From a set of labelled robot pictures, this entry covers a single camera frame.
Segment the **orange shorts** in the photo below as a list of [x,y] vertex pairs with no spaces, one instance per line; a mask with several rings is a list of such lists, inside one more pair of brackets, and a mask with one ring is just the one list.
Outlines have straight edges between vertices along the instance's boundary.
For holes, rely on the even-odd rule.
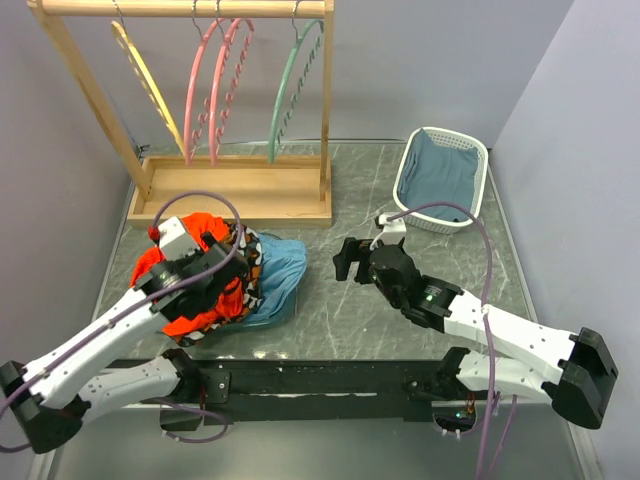
[[[182,218],[182,223],[191,236],[201,247],[207,250],[201,236],[210,232],[218,242],[230,244],[235,227],[225,222],[221,217],[209,213],[193,213]],[[130,280],[130,287],[146,274],[150,268],[164,259],[158,247],[146,250],[137,260]],[[228,323],[233,317],[243,312],[244,293],[240,287],[240,280],[234,279],[227,286],[227,290],[219,295],[215,307],[205,313],[199,314],[193,320],[180,317],[166,325],[162,332],[172,338],[176,343],[189,343],[201,339],[215,324]]]

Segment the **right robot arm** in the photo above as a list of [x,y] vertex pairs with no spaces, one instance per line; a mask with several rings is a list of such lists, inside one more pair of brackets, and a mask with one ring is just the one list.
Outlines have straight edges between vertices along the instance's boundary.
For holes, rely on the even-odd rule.
[[491,359],[453,347],[429,378],[406,382],[409,394],[454,400],[494,390],[548,404],[579,427],[602,426],[619,371],[598,332],[558,330],[482,307],[472,293],[421,273],[402,245],[376,247],[348,237],[332,261],[339,281],[356,264],[356,282],[374,285],[411,323],[495,351]]

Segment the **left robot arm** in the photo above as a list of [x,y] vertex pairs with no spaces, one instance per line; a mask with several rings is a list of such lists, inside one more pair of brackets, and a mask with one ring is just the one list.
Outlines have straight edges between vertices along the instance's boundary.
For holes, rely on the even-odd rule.
[[1,367],[2,412],[12,412],[36,454],[72,439],[96,418],[146,400],[184,402],[199,397],[204,380],[181,349],[169,349],[137,367],[102,371],[133,344],[181,317],[212,309],[248,263],[239,244],[208,238],[199,248],[190,234],[176,254],[161,248],[155,264],[99,319],[50,353],[26,364]]

